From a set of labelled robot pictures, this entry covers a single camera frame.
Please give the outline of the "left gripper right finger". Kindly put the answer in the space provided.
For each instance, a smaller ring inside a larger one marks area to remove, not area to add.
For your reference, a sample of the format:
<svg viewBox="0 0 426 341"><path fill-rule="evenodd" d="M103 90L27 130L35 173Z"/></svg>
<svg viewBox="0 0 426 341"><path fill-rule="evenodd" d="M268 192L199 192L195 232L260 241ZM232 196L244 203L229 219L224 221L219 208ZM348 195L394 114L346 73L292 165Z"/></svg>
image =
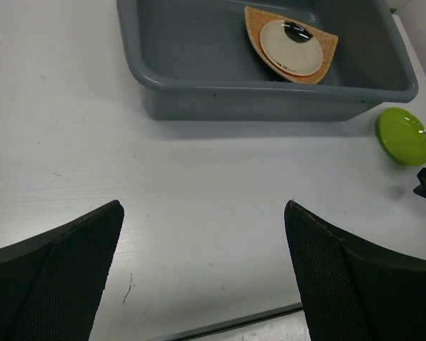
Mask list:
<svg viewBox="0 0 426 341"><path fill-rule="evenodd" d="M335 227L293 200L284 221L311 340L426 340L426 260Z"/></svg>

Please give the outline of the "orange woven triangular basket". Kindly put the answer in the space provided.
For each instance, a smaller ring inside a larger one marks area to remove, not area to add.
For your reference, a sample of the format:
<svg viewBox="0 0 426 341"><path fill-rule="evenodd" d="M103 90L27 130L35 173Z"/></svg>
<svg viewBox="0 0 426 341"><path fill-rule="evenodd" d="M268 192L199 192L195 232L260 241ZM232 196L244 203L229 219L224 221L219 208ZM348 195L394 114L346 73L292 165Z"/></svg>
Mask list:
<svg viewBox="0 0 426 341"><path fill-rule="evenodd" d="M251 41L252 46L254 47L257 54L260 56L262 61L273 71L279 74L281 77L296 83L305 83L305 84L317 84L319 83L327 74L329 67L332 64L335 50L337 48L337 43L339 38L336 35L331 33L324 32L313 26L309 26L306 23L297 21L292 18L284 17L276 13L271 13L268 11L263 11L260 9L255 9L250 6L246 6L244 9L246 30L248 33L249 40ZM324 61L321 68L315 74L301 77L296 75L288 74L278 67L276 67L264 54L261 44L260 44L260 32L261 29L270 21L274 20L286 20L294 21L306 27L313 35L318 39L323 50Z"/></svg>

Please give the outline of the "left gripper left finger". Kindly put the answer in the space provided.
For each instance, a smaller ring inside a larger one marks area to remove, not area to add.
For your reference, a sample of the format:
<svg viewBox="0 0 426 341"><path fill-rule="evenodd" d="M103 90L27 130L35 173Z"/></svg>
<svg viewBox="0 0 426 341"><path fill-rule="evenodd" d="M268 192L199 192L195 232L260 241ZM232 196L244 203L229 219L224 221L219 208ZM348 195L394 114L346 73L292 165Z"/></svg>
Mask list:
<svg viewBox="0 0 426 341"><path fill-rule="evenodd" d="M88 340L123 222L113 200L0 248L0 340Z"/></svg>

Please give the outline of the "cream plate with black mark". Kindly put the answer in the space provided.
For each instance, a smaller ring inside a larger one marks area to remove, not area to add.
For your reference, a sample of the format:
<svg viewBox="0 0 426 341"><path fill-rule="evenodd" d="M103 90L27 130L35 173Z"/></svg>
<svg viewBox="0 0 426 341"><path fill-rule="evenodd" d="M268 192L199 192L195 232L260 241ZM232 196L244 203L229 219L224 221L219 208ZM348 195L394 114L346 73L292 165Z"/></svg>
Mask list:
<svg viewBox="0 0 426 341"><path fill-rule="evenodd" d="M324 61L318 39L306 27L294 21L274 20L260 32L265 56L280 70L306 77L320 70Z"/></svg>

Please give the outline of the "green round plate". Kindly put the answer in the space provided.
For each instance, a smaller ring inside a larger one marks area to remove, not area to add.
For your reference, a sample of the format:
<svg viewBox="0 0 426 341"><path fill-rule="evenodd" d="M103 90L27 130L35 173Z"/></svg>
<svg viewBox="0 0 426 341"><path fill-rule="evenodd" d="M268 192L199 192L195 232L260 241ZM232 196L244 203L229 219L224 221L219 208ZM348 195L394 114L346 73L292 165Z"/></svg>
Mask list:
<svg viewBox="0 0 426 341"><path fill-rule="evenodd" d="M409 111L391 107L374 124L376 138L385 153L404 166L426 164L426 133L421 121Z"/></svg>

